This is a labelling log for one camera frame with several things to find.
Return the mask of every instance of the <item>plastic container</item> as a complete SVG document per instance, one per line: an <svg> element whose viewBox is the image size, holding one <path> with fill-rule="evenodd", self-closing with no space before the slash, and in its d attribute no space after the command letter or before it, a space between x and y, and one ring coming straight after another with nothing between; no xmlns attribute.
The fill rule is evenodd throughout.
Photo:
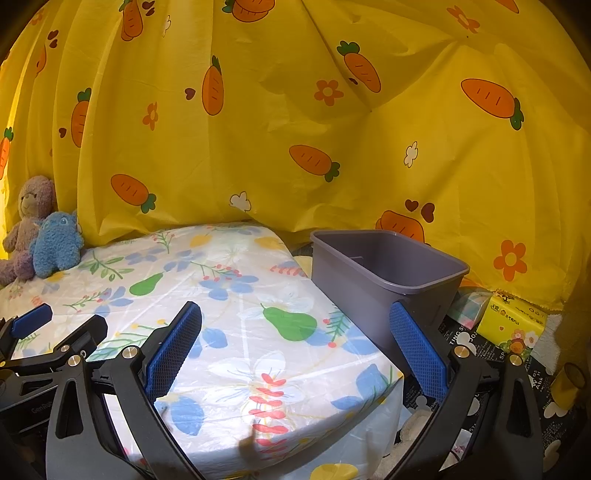
<svg viewBox="0 0 591 480"><path fill-rule="evenodd" d="M316 231L312 280L405 374L411 370L390 332L400 301L415 322L437 328L470 268L461 260L387 230Z"/></svg>

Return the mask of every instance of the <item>blue fuzzy stuffed animal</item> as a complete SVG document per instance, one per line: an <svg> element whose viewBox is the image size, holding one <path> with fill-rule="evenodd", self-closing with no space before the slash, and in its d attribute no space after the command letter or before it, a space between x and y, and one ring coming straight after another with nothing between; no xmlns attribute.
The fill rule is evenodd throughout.
<svg viewBox="0 0 591 480"><path fill-rule="evenodd" d="M55 271L68 270L80 263L84 240L78 228L75 210L72 215L54 212L45 219L37 239L29 247L38 277L47 278Z"/></svg>

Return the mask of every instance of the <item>green pear print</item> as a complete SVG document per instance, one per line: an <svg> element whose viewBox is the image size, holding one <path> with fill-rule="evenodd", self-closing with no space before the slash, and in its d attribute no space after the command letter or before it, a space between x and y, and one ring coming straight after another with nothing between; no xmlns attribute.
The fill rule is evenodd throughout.
<svg viewBox="0 0 591 480"><path fill-rule="evenodd" d="M152 293L156 288L156 284L160 281L160 279L163 276L163 273L156 273L156 275L152 275L151 277L134 283L132 286L130 286L129 293L137 297L141 297L143 295L147 295L148 293Z"/></svg>
<svg viewBox="0 0 591 480"><path fill-rule="evenodd" d="M306 340L316 330L316 319L305 313L291 313L276 307L265 308L262 314L285 340L300 342Z"/></svg>

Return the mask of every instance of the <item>metal screw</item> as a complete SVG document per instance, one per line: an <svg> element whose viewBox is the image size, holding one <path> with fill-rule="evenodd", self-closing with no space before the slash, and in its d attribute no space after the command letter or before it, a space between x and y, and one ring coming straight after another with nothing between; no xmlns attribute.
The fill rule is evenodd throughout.
<svg viewBox="0 0 591 480"><path fill-rule="evenodd" d="M68 359L68 365L70 365L71 367L75 367L76 365L78 365L80 363L81 360L82 360L82 358L80 358L80 355L72 355Z"/></svg>
<svg viewBox="0 0 591 480"><path fill-rule="evenodd" d="M138 354L136 346L129 346L123 349L123 358L133 358Z"/></svg>
<svg viewBox="0 0 591 480"><path fill-rule="evenodd" d="M509 362L511 362L516 367L520 366L523 363L523 360L519 355L511 355L509 357Z"/></svg>
<svg viewBox="0 0 591 480"><path fill-rule="evenodd" d="M470 349L463 345L458 345L453 349L453 353L455 353L456 356L460 358L466 358L468 355L470 355Z"/></svg>

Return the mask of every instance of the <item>purple teddy bear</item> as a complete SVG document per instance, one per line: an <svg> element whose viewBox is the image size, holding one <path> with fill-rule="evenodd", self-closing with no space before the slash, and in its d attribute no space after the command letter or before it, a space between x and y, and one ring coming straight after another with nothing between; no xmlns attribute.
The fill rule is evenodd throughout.
<svg viewBox="0 0 591 480"><path fill-rule="evenodd" d="M40 224L57 204L56 188L51 180L38 175L22 186L18 194L18 213L21 221L12 227L2 242L8 260L0 260L0 286L35 276L33 258L29 253L31 242L37 238Z"/></svg>

